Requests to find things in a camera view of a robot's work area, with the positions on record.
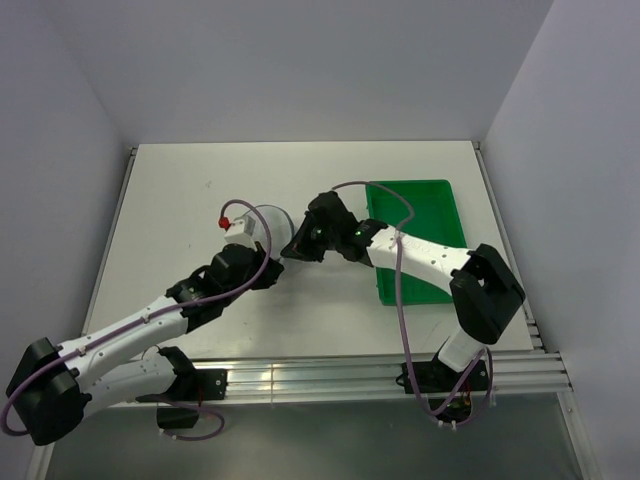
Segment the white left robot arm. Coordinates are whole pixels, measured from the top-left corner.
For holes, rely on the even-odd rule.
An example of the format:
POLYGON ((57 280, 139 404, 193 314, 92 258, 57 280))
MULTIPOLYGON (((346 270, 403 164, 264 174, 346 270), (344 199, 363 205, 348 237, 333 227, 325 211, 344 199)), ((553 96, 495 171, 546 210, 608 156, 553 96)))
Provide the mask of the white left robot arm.
POLYGON ((227 245, 139 312, 92 334, 54 344, 32 342, 7 386, 2 431, 39 445, 73 431, 89 415, 135 397, 183 399, 195 369, 175 347, 137 354, 219 318, 247 290, 265 290, 283 273, 262 248, 227 245))

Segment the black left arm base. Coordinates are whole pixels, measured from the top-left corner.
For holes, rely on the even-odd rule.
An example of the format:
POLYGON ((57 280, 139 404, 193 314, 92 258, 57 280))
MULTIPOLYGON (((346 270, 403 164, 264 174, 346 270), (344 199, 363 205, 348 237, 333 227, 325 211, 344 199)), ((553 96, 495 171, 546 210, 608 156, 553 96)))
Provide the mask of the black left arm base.
POLYGON ((158 355, 169 361, 175 379, 165 392, 136 398, 140 403, 159 403, 156 423, 161 435, 185 442, 212 439, 220 435, 226 420, 222 414, 206 407, 206 400, 222 400, 227 386, 227 371, 214 369, 212 373, 198 371, 193 362, 178 347, 158 349, 158 355), (208 434, 188 436, 182 430, 192 429, 202 417, 215 418, 217 428, 208 434))

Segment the white mesh laundry bag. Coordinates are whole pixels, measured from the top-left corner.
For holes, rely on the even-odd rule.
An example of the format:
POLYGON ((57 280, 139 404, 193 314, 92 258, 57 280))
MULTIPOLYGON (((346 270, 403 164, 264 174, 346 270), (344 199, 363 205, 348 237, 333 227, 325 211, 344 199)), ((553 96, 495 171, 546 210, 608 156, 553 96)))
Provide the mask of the white mesh laundry bag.
MULTIPOLYGON (((271 254, 273 260, 281 259, 281 251, 288 245, 294 234, 294 223, 283 208, 272 204, 257 205, 255 209, 262 215, 271 235, 271 254)), ((246 212, 248 218, 253 222, 249 229, 249 236, 254 243, 259 243, 263 249, 266 249, 267 233, 259 216, 253 211, 246 212)))

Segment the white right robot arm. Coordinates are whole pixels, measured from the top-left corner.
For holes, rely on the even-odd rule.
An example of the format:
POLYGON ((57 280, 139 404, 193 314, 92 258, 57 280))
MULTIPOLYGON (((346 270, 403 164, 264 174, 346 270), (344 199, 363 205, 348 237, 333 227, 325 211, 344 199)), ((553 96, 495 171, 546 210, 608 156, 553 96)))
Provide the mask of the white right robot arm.
POLYGON ((403 233, 375 219, 358 220, 334 191, 319 194, 281 256, 321 262, 327 251, 369 267, 395 270, 450 294, 458 324, 436 354, 435 383, 462 383, 482 348, 494 345, 526 299, 501 254, 492 246, 454 248, 403 233))

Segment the green plastic tray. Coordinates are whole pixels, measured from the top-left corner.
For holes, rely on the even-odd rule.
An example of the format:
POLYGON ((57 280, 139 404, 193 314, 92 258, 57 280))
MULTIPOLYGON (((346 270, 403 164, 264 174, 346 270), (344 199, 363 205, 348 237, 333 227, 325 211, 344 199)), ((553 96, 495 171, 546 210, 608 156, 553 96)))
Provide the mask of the green plastic tray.
MULTIPOLYGON (((403 232, 417 238, 455 248, 466 247, 455 197, 447 180, 379 181, 403 197, 413 207, 414 218, 403 232)), ((408 215, 407 207, 396 196, 372 186, 365 187, 370 218, 397 225, 408 215)), ((396 304, 394 272, 376 268, 377 289, 381 303, 396 304)), ((401 293, 404 306, 451 304, 445 291, 425 281, 402 274, 401 293)))

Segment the aluminium front rail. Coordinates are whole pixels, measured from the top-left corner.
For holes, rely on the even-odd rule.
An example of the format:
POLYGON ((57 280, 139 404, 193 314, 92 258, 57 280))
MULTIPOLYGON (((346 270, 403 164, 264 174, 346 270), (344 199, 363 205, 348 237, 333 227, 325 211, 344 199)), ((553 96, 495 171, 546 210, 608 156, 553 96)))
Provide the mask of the aluminium front rail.
MULTIPOLYGON (((559 354, 498 352, 494 395, 535 395, 573 390, 559 354)), ((368 400, 409 400, 396 383, 400 355, 302 359, 196 360, 199 371, 223 370, 219 404, 285 404, 368 400)))

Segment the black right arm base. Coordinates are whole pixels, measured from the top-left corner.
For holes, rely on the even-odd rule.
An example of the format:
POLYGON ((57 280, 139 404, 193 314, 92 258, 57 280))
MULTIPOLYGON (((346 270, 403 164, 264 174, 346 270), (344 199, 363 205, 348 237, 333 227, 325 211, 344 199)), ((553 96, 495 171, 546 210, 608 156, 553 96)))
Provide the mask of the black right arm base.
POLYGON ((455 372, 437 359, 412 364, 420 396, 428 402, 429 410, 438 411, 435 419, 448 426, 458 426, 469 420, 474 413, 474 394, 485 394, 484 407, 492 387, 493 376, 486 362, 479 360, 471 372, 455 372))

